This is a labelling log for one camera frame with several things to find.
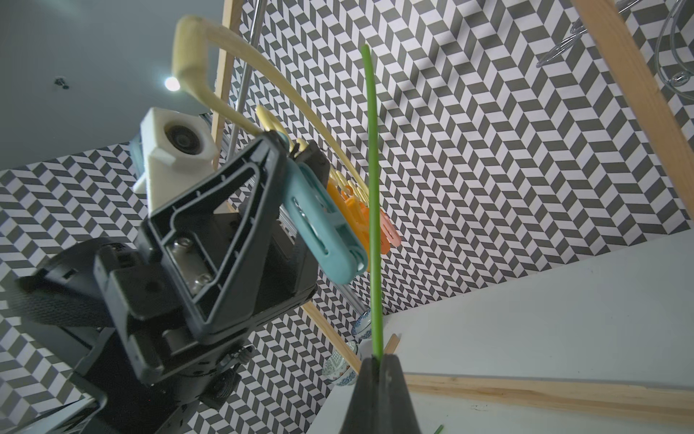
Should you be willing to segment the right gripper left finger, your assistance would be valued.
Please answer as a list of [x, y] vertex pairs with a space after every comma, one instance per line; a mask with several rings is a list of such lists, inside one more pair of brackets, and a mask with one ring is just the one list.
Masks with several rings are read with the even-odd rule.
[[380, 428], [381, 362], [363, 361], [340, 433], [376, 434]]

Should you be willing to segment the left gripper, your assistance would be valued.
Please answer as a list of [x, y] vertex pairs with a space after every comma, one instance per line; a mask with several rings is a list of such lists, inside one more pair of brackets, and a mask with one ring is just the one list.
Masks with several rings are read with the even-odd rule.
[[[292, 159], [327, 187], [316, 141]], [[207, 376], [248, 334], [306, 302], [317, 264], [278, 223], [289, 161], [266, 132], [143, 222], [137, 246], [96, 240], [94, 276], [135, 377], [144, 384]]]

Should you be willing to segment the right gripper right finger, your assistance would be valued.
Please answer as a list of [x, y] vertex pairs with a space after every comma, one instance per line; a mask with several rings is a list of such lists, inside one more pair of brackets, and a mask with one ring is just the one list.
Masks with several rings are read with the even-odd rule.
[[421, 433], [399, 358], [385, 354], [379, 368], [379, 433]]

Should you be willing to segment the teal clothes peg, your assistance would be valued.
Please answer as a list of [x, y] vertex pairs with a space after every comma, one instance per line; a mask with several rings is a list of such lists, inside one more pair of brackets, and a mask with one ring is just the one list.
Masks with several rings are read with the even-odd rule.
[[348, 285], [367, 269], [367, 252], [314, 172], [287, 162], [283, 206], [323, 272]]

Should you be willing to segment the pink tulip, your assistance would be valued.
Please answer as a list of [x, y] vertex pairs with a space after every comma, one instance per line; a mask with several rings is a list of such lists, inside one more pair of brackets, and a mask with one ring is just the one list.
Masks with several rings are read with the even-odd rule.
[[382, 289], [381, 289], [381, 211], [380, 211], [380, 151], [376, 82], [372, 49], [361, 47], [367, 99], [368, 131], [368, 195], [370, 225], [370, 317], [372, 318], [372, 354], [380, 362], [384, 356]]

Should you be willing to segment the yellow arched peg hanger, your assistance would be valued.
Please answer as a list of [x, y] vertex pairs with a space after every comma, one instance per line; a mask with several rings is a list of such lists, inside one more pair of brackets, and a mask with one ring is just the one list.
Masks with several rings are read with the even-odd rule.
[[[232, 66], [230, 72], [226, 72], [224, 67], [218, 70], [223, 86], [235, 78], [239, 80], [239, 89], [227, 97], [217, 92], [209, 80], [210, 44], [219, 48], [220, 58], [228, 54], [234, 61], [245, 63], [243, 69]], [[349, 172], [349, 175], [338, 175], [338, 186], [344, 187], [365, 205], [369, 203], [367, 184], [329, 128], [284, 74], [241, 35], [205, 18], [184, 16], [175, 27], [172, 76], [183, 92], [218, 115], [226, 125], [233, 124], [230, 140], [222, 146], [225, 150], [237, 148], [236, 135], [241, 131], [250, 139], [267, 128], [266, 119], [251, 119], [250, 114], [267, 115], [272, 108], [278, 109], [290, 126], [301, 124], [305, 131], [321, 135], [323, 143], [332, 149], [334, 156]]]

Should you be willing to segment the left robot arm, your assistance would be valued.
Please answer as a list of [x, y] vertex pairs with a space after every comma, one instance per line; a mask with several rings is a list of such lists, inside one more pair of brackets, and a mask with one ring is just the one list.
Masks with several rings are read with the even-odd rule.
[[261, 134], [220, 171], [152, 208], [134, 248], [78, 243], [8, 289], [10, 309], [68, 351], [72, 382], [97, 405], [61, 427], [78, 433], [180, 433], [200, 405], [240, 383], [249, 335], [316, 292], [317, 256], [278, 214], [326, 186], [311, 144], [292, 152]]

